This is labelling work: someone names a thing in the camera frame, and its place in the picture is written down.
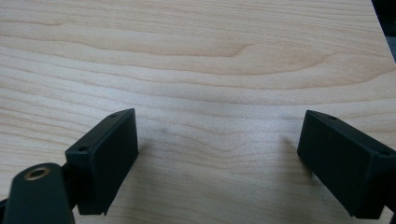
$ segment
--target wood grain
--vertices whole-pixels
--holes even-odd
[[[77,223],[388,223],[349,217],[296,148],[306,109],[396,148],[395,75],[369,0],[3,0],[0,196],[134,107],[140,155]]]

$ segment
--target small hole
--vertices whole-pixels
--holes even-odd
[[[90,149],[90,147],[79,147],[78,151],[83,152],[83,151],[87,151],[88,149]]]
[[[35,178],[35,177],[43,175],[44,173],[46,173],[44,170],[36,170],[30,174],[30,177]]]
[[[44,166],[29,171],[24,178],[26,180],[37,180],[49,173],[50,173],[50,169]]]

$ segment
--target black clamp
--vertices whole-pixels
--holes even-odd
[[[74,223],[107,212],[137,158],[134,109],[114,113],[66,150],[67,163],[32,166],[12,181],[0,202],[0,223]]]
[[[298,155],[351,216],[396,211],[396,151],[333,116],[306,111]]]

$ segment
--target black mount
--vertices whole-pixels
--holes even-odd
[[[396,151],[333,116],[306,111],[298,155],[351,216],[396,212]]]
[[[107,212],[137,158],[134,109],[114,113],[66,150],[67,163],[32,166],[12,181],[0,202],[0,223],[74,223]]]

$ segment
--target wooden table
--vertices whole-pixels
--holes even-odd
[[[77,223],[350,217],[296,155],[304,112],[396,148],[396,67],[369,0],[0,3],[0,196],[134,107],[140,155]]]

